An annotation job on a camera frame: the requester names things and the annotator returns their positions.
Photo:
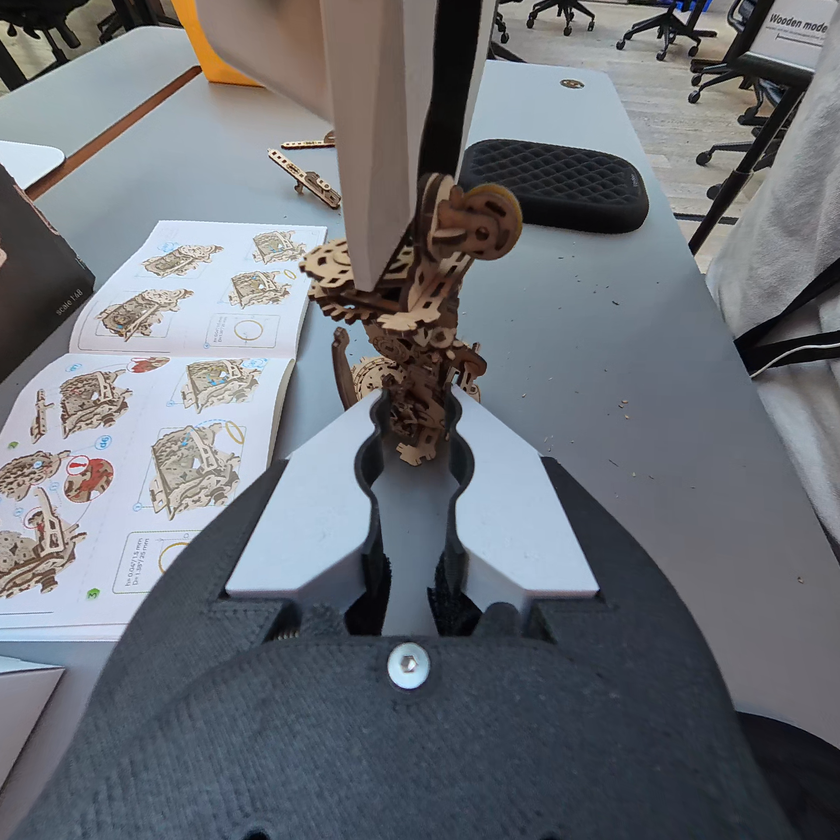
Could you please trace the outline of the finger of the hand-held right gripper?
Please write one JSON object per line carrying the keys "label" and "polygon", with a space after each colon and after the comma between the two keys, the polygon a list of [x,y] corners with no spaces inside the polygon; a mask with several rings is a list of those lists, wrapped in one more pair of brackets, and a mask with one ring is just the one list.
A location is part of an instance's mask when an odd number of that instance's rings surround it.
{"label": "finger of the hand-held right gripper", "polygon": [[487,62],[494,1],[439,1],[433,86],[420,144],[420,175],[457,176]]}
{"label": "finger of the hand-held right gripper", "polygon": [[414,214],[435,2],[199,1],[229,65],[330,122],[354,284],[371,291]]}

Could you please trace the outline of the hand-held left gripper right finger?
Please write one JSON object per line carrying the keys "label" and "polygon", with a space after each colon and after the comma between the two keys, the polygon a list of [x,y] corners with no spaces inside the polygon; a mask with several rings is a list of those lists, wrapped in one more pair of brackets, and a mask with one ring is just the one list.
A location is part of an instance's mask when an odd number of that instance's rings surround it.
{"label": "hand-held left gripper right finger", "polygon": [[519,610],[542,599],[586,598],[599,586],[538,451],[456,387],[450,453],[465,446],[465,488],[455,499],[465,595],[481,610]]}

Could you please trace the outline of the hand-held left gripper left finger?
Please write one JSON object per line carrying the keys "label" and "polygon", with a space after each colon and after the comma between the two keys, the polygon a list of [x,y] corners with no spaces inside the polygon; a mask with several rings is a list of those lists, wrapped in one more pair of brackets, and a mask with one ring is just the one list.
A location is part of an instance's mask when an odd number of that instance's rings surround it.
{"label": "hand-held left gripper left finger", "polygon": [[278,596],[341,613],[361,599],[383,618],[391,567],[372,485],[390,399],[375,390],[288,458],[233,573],[232,597]]}

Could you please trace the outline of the wooden gear module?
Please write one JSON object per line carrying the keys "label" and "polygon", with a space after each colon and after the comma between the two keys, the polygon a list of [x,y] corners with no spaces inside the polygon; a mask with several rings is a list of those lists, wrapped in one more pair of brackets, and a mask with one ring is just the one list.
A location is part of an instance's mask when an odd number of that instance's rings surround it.
{"label": "wooden gear module", "polygon": [[509,190],[481,185],[464,192],[450,175],[422,178],[414,220],[373,290],[354,278],[348,244],[334,239],[300,263],[308,295],[335,321],[360,321],[422,347],[455,342],[459,291],[476,259],[499,259],[522,231]]}

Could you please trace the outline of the long wooden strut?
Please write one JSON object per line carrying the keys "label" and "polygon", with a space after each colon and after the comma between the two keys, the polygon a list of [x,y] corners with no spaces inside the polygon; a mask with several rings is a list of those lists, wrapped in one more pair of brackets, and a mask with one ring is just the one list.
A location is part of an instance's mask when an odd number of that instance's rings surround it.
{"label": "long wooden strut", "polygon": [[302,194],[304,189],[315,195],[332,209],[339,209],[341,195],[315,171],[303,171],[279,150],[268,149],[269,158],[295,181],[295,190]]}

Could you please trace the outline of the black office chair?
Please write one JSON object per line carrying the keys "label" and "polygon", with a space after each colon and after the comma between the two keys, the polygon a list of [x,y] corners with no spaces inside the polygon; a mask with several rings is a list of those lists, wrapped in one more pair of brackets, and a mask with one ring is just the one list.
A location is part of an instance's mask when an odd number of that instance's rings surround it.
{"label": "black office chair", "polygon": [[526,20],[527,29],[534,27],[540,13],[546,12],[553,7],[557,8],[557,17],[564,19],[563,36],[569,37],[572,34],[572,22],[575,11],[589,18],[587,31],[591,32],[593,30],[595,26],[595,15],[580,1],[538,1],[532,6],[531,12],[528,14]]}
{"label": "black office chair", "polygon": [[[744,34],[745,29],[750,23],[749,18],[755,10],[758,2],[742,1],[733,2],[728,11],[728,22],[732,26],[738,36]],[[788,91],[791,83],[805,85],[808,81],[805,80],[805,70],[797,68],[792,65],[791,68],[786,68],[778,62],[770,58],[761,56],[748,55],[746,52],[741,55],[740,47],[736,42],[731,44],[731,49],[727,53],[726,58],[722,63],[708,64],[700,66],[702,62],[699,59],[693,59],[690,64],[691,71],[695,74],[691,78],[691,84],[694,86],[693,91],[688,96],[689,103],[697,103],[700,99],[700,94],[708,87],[740,78],[740,88],[751,88],[755,93],[756,104],[748,109],[744,114],[738,117],[738,122],[741,125],[763,127],[770,118],[761,119],[757,116],[765,101],[770,103],[774,108],[780,104],[783,95]],[[713,78],[701,83],[703,76],[714,76]],[[775,155],[781,146],[781,142],[786,135],[786,131],[795,116],[795,111],[798,106],[793,106],[791,115],[782,117],[782,124],[778,132],[775,129],[770,129],[771,139],[770,144],[759,155],[759,161],[756,164],[751,164],[752,169],[757,172],[763,168],[772,165]],[[698,165],[707,165],[711,161],[712,155],[717,151],[731,151],[731,152],[750,152],[754,150],[753,144],[755,140],[741,143],[718,143],[712,145],[708,150],[702,151],[696,158]]]}
{"label": "black office chair", "polygon": [[702,39],[718,36],[715,30],[699,29],[697,27],[706,3],[705,1],[668,2],[668,7],[662,14],[645,19],[630,27],[616,42],[616,49],[624,49],[626,42],[631,40],[634,35],[655,29],[657,30],[657,38],[663,39],[662,49],[656,54],[657,60],[665,60],[669,47],[677,37],[685,37],[691,40],[694,45],[688,50],[688,56],[696,56]]}

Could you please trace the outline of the instruction booklet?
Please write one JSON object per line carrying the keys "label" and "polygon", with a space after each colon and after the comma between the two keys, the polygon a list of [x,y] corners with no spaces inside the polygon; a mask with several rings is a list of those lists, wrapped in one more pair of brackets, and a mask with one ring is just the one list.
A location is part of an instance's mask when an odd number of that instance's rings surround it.
{"label": "instruction booklet", "polygon": [[2,430],[2,641],[110,640],[267,467],[325,227],[164,220]]}

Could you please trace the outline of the yellow plastic bin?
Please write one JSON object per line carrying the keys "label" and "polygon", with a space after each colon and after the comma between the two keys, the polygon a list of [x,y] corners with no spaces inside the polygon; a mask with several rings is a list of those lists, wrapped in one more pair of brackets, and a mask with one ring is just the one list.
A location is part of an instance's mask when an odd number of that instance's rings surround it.
{"label": "yellow plastic bin", "polygon": [[236,85],[241,87],[262,88],[263,86],[254,79],[251,79],[232,68],[217,56],[210,56],[207,61],[202,61],[201,68],[206,79],[212,83]]}

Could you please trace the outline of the black wrist rest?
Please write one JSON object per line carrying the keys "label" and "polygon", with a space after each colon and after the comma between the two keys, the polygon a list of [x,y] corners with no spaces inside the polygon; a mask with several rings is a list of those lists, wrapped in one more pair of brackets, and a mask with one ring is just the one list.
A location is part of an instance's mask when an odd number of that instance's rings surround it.
{"label": "black wrist rest", "polygon": [[625,159],[598,150],[525,140],[483,140],[465,151],[458,183],[507,188],[523,221],[600,234],[642,226],[648,195],[642,176]]}

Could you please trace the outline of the black stand pole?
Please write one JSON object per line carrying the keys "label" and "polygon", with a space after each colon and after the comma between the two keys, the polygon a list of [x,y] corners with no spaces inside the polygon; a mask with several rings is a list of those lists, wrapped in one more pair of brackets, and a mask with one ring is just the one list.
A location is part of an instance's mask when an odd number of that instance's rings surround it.
{"label": "black stand pole", "polygon": [[748,183],[753,170],[769,148],[775,136],[784,126],[785,121],[791,112],[798,105],[805,94],[806,87],[788,88],[767,122],[760,129],[756,139],[747,150],[737,167],[730,173],[728,178],[721,185],[721,189],[714,198],[709,211],[701,220],[697,230],[692,235],[688,245],[689,251],[694,256],[701,246],[708,239],[713,228],[718,224],[726,213],[732,202],[740,194],[741,189]]}

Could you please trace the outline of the white paper sign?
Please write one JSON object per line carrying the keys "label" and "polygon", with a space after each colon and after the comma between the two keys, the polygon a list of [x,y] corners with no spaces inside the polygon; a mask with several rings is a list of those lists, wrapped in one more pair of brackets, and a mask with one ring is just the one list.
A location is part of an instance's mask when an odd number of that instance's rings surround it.
{"label": "white paper sign", "polygon": [[775,1],[752,43],[752,52],[814,70],[837,1]]}

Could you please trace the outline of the white cardboard tray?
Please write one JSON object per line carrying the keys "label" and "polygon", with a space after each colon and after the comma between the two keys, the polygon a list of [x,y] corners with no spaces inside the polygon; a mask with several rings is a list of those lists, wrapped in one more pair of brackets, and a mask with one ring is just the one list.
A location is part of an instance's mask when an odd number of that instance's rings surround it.
{"label": "white cardboard tray", "polygon": [[1,657],[1,784],[14,766],[65,669]]}

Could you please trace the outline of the black model kit box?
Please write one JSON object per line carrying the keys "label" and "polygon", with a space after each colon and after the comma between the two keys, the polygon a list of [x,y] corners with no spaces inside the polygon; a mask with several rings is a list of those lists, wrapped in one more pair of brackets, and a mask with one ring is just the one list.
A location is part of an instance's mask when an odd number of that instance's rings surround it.
{"label": "black model kit box", "polygon": [[1,379],[92,292],[95,276],[1,169]]}

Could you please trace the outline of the white shirt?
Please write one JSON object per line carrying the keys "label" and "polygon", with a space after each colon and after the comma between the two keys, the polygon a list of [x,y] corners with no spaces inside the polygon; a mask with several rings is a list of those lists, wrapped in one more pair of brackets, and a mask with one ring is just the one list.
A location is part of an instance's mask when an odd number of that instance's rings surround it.
{"label": "white shirt", "polygon": [[[738,337],[778,315],[839,255],[838,44],[820,66],[771,173],[711,262],[707,286]],[[839,538],[838,360],[755,380],[829,539]]]}

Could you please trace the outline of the dark trousers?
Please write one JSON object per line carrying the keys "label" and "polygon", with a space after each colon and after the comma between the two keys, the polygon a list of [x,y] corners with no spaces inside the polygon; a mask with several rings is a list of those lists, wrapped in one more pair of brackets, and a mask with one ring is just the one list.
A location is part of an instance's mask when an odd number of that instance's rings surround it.
{"label": "dark trousers", "polygon": [[788,723],[738,712],[753,757],[805,839],[839,838],[839,751]]}

